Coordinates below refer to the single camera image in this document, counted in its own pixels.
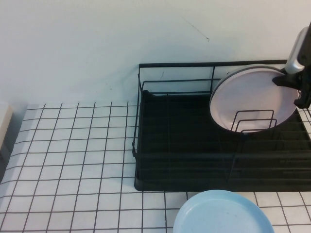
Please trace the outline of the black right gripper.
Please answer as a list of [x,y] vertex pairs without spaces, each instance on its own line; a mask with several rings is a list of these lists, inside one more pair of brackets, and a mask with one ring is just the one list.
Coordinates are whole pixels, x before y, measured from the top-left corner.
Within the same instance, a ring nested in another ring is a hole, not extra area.
[[301,89],[298,99],[294,100],[296,107],[310,107],[311,105],[311,70],[304,69],[303,72],[290,74],[286,70],[281,70],[281,75],[274,77],[272,82],[277,86],[292,89]]

